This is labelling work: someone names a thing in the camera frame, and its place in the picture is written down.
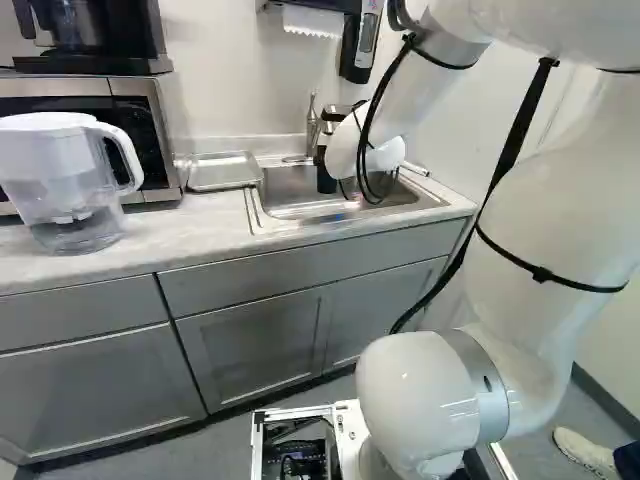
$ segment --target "cabinet drawer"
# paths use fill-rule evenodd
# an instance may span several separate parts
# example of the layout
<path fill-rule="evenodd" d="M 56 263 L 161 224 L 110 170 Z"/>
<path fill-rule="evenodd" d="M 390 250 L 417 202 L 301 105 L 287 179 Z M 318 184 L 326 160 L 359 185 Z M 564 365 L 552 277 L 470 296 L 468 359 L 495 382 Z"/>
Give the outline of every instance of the cabinet drawer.
<path fill-rule="evenodd" d="M 167 321 L 152 275 L 0 297 L 0 350 Z"/>
<path fill-rule="evenodd" d="M 210 412 L 320 373 L 328 320 L 324 289 L 178 320 Z"/>
<path fill-rule="evenodd" d="M 174 317 L 446 256 L 465 219 L 159 274 Z"/>
<path fill-rule="evenodd" d="M 82 452 L 205 416 L 168 323 L 0 354 L 0 456 Z"/>

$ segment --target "microwave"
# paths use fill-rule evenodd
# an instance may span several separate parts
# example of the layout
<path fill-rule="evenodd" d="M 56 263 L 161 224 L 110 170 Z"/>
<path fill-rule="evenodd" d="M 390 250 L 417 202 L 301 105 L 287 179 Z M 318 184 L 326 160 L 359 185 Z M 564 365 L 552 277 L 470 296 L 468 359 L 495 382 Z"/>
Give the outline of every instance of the microwave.
<path fill-rule="evenodd" d="M 137 192 L 122 203 L 177 202 L 184 190 L 183 175 L 174 165 L 174 150 L 166 119 L 165 98 L 172 73 L 141 77 L 94 75 L 0 75 L 0 117 L 33 112 L 79 112 L 124 130 L 135 146 L 144 171 Z M 124 160 L 115 144 L 105 150 L 118 183 L 126 184 Z M 0 187 L 0 215 L 16 210 Z"/>

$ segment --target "gray countertop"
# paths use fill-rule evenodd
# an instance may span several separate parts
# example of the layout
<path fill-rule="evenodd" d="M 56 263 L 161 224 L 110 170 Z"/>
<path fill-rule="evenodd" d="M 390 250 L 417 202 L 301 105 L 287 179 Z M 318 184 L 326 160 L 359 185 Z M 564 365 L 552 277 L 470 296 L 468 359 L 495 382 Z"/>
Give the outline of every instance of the gray countertop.
<path fill-rule="evenodd" d="M 174 209 L 127 214 L 127 235 L 105 250 L 48 255 L 23 225 L 0 226 L 0 295 L 112 280 L 470 216 L 476 204 L 406 172 L 450 206 L 294 232 L 251 233 L 244 193 L 187 194 Z"/>

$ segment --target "stainless steel sink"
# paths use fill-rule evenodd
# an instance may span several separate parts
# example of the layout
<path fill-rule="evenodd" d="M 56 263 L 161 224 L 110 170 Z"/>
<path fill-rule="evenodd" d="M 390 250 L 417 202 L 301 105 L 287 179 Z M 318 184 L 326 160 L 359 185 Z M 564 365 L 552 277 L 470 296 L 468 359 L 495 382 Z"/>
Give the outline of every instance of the stainless steel sink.
<path fill-rule="evenodd" d="M 264 179 L 257 188 L 245 190 L 254 233 L 298 229 L 307 225 L 355 221 L 371 216 L 392 215 L 449 205 L 400 175 L 391 192 L 379 205 L 369 204 L 359 192 L 355 179 L 343 181 L 347 197 L 340 189 L 327 195 L 316 190 L 316 167 L 311 162 L 278 163 L 263 168 Z M 374 191 L 388 188 L 388 176 L 369 174 Z"/>

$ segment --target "coffee maker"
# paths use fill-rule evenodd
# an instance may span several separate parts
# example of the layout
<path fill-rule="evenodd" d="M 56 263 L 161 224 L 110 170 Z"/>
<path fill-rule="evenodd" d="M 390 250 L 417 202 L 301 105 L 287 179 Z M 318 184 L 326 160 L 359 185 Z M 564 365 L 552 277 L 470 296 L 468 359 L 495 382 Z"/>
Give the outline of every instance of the coffee maker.
<path fill-rule="evenodd" d="M 157 0 L 13 0 L 13 6 L 22 36 L 51 47 L 40 56 L 13 57 L 18 72 L 135 76 L 173 70 Z"/>

